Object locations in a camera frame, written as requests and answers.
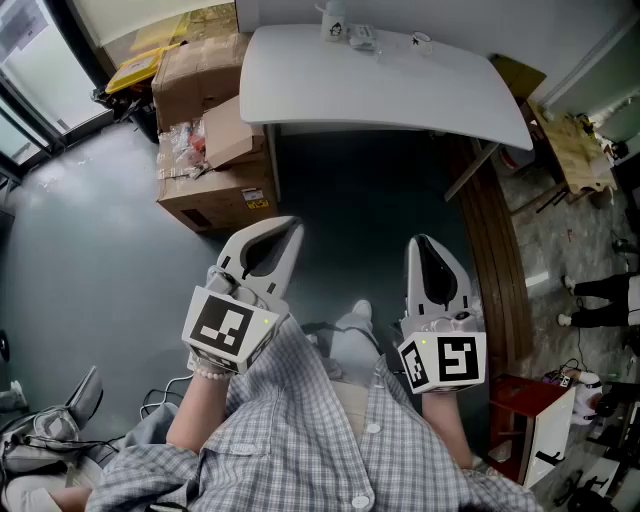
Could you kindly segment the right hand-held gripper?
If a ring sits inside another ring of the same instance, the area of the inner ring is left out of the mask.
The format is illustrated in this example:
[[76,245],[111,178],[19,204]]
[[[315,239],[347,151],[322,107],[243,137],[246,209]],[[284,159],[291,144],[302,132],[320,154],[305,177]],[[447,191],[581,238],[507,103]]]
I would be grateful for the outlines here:
[[466,270],[428,235],[413,236],[405,256],[407,312],[397,351],[411,392],[450,393],[482,384],[487,340],[468,308]]

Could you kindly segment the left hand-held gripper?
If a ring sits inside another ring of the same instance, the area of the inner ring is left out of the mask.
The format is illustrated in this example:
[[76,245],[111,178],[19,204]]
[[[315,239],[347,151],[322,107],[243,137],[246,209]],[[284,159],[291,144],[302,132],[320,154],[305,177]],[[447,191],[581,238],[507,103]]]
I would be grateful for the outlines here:
[[295,216],[261,220],[229,238],[218,266],[208,269],[206,285],[197,286],[191,298],[182,332],[190,371],[241,375],[256,363],[289,316],[279,298],[303,238],[304,226]]

